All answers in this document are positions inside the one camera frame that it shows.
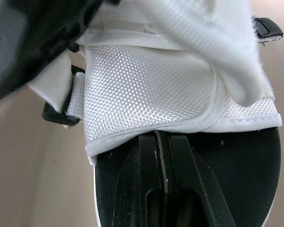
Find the black object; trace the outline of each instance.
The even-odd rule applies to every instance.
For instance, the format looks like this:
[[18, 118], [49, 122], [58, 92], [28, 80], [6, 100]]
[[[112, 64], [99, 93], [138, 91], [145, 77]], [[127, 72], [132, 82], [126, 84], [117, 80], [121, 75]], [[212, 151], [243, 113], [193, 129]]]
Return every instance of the black object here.
[[0, 0], [0, 99], [32, 80], [65, 49], [78, 51], [75, 42], [101, 3]]
[[254, 18], [257, 35], [260, 39], [281, 36], [284, 33], [281, 28], [268, 18]]
[[[160, 132], [162, 148], [167, 151], [163, 153], [166, 174], [174, 174], [174, 177], [168, 178], [170, 191], [166, 198], [165, 193], [162, 195], [161, 191], [164, 188], [164, 177], [161, 174], [162, 159], [159, 155], [158, 138], [153, 133], [142, 135], [98, 156], [95, 186], [102, 227], [116, 227], [119, 225], [117, 221], [124, 224], [123, 226], [139, 226], [133, 221], [139, 215], [142, 215], [144, 222], [147, 217], [149, 227], [177, 226], [169, 225], [174, 224], [173, 221], [177, 217], [183, 221], [180, 226], [185, 227], [185, 224], [191, 223], [190, 221], [194, 222], [193, 226], [210, 226], [208, 220], [214, 220], [214, 216], [206, 215], [206, 206], [210, 204], [213, 208], [218, 200], [204, 203], [202, 196], [206, 190], [201, 189], [200, 196], [198, 186], [206, 188], [210, 181], [204, 179], [202, 182], [200, 178], [194, 177], [194, 173], [198, 173], [199, 177], [206, 177], [203, 171], [211, 175], [208, 172], [209, 168], [214, 173], [235, 224], [238, 227], [262, 226], [272, 205], [280, 172], [281, 149], [277, 128], [239, 133], [185, 135]], [[196, 193], [181, 190], [189, 184]], [[150, 186], [159, 190], [150, 190], [144, 194], [147, 199], [147, 215], [145, 211], [132, 212], [146, 209], [145, 202], [141, 203], [141, 198], [143, 199], [145, 189]], [[211, 195], [212, 192], [219, 190], [215, 188], [210, 192]], [[164, 209], [167, 213], [171, 211], [165, 225], [160, 222], [164, 216]], [[122, 210], [125, 216], [122, 214], [116, 217]], [[219, 212], [221, 209], [215, 208], [214, 211]]]
[[[85, 73], [85, 70], [72, 65], [71, 72], [73, 75], [75, 75], [76, 72]], [[55, 109], [50, 104], [45, 103], [44, 110], [42, 113], [42, 117], [44, 120], [57, 124], [69, 125], [69, 126], [75, 126], [80, 122], [79, 118], [68, 116], [65, 114], [71, 101], [72, 89], [73, 89], [73, 80], [71, 82], [71, 88], [69, 94], [66, 97], [61, 113], [56, 112]]]

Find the beige floor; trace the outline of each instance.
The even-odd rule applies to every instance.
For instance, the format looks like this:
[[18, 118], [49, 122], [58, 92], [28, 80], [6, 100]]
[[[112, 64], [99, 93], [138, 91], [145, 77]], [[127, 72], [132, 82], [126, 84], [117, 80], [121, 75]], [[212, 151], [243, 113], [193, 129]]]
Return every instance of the beige floor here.
[[[252, 2], [256, 15], [284, 31], [284, 0]], [[284, 38], [261, 53], [284, 121]], [[84, 65], [77, 56], [73, 60]], [[0, 103], [0, 227], [96, 227], [83, 125], [66, 130], [45, 122], [43, 105], [28, 89]], [[284, 227], [284, 126], [280, 133], [281, 175], [268, 227]]]

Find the black clamp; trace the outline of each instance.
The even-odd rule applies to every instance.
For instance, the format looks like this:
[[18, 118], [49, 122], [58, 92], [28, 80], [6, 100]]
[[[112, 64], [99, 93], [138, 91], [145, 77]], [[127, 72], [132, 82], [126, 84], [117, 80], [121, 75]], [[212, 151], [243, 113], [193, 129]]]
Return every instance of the black clamp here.
[[[85, 70], [72, 65], [71, 72], [73, 75], [75, 75], [77, 72], [85, 73]], [[79, 118], [66, 115], [67, 108], [71, 101], [72, 90], [73, 90], [73, 80], [71, 81], [71, 88], [65, 99], [61, 113], [58, 113], [57, 111], [55, 111], [55, 109], [50, 104], [45, 103], [44, 110], [42, 113], [42, 117], [44, 120], [48, 122], [53, 122], [53, 123], [63, 124], [63, 125], [68, 125], [68, 126], [75, 126], [76, 124], [80, 122]]]
[[254, 18], [255, 27], [257, 31], [257, 36], [259, 39], [268, 39], [271, 38], [273, 41], [274, 37], [283, 37], [284, 33], [281, 28], [272, 20], [268, 18]]

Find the white cloth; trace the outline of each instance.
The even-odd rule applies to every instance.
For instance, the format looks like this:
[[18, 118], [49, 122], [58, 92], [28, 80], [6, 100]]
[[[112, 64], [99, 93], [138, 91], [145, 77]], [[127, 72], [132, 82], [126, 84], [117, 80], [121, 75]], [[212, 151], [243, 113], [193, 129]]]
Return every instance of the white cloth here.
[[91, 164], [98, 154], [153, 130], [281, 126], [250, 18], [245, 0], [104, 4], [79, 40], [87, 69], [85, 81], [83, 74], [75, 78], [68, 110], [84, 115]]

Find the black plastic clip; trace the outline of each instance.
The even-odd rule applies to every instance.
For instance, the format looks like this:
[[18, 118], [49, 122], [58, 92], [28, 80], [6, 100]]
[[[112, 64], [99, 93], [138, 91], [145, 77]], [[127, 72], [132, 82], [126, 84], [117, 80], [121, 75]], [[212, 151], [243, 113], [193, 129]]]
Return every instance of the black plastic clip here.
[[[85, 73], [85, 70], [72, 65], [71, 72], [73, 75], [75, 75], [76, 72]], [[67, 95], [67, 98], [65, 99], [61, 113], [56, 112], [55, 109], [50, 104], [45, 103], [44, 110], [42, 113], [42, 117], [44, 120], [48, 122], [54, 122], [57, 124], [63, 124], [63, 125], [69, 125], [69, 126], [75, 126], [76, 124], [80, 122], [79, 118], [66, 115], [67, 108], [71, 101], [72, 89], [73, 89], [73, 80], [71, 82], [71, 88]]]
[[283, 37], [284, 35], [281, 28], [268, 18], [255, 18], [255, 26], [259, 39], [267, 39], [277, 36]]

